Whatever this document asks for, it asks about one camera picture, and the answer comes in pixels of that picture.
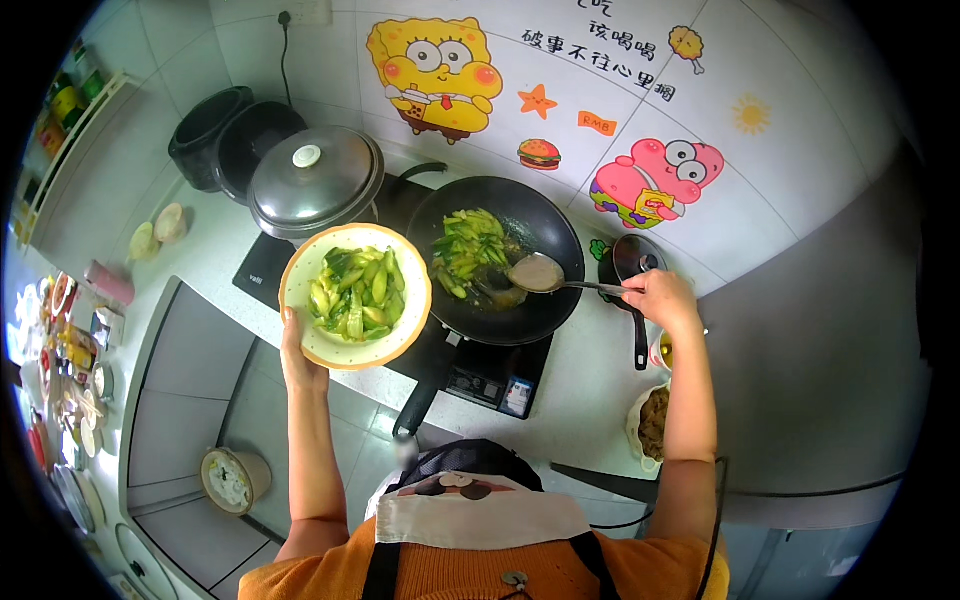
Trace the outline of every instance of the pink container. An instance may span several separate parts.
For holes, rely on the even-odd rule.
[[[121,279],[96,260],[90,262],[90,266],[84,271],[84,278],[97,294],[110,296],[127,306],[133,302],[133,284]]]

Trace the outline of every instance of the star sticker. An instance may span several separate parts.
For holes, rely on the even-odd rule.
[[[532,92],[519,91],[516,95],[523,101],[520,112],[535,110],[544,121],[546,120],[546,112],[557,105],[556,102],[547,99],[546,89],[543,87],[543,84],[534,87]]]

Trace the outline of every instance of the pan lid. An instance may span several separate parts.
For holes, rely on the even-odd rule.
[[[624,235],[613,244],[613,269],[621,281],[651,269],[669,271],[663,252],[639,235]]]
[[[383,182],[383,154],[364,133],[321,126],[277,144],[260,162],[250,210],[274,237],[303,239],[352,221]]]

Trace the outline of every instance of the metal spoon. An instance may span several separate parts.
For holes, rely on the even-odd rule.
[[[564,287],[580,287],[591,290],[600,290],[604,294],[621,297],[627,292],[640,292],[637,288],[608,285],[606,283],[589,283],[587,281],[566,281],[564,268],[546,254],[534,252],[520,260],[507,272],[507,278],[521,290],[534,294],[549,294]]]

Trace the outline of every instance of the black apron strap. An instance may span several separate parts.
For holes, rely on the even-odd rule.
[[[600,540],[593,535],[593,532],[588,531],[570,539],[569,542],[584,566],[600,580],[600,600],[620,600],[613,577],[607,569],[607,563],[603,560]],[[401,543],[379,543],[373,547],[373,556],[370,558],[370,567],[367,569],[367,581],[363,585],[361,600],[394,600],[402,545]]]

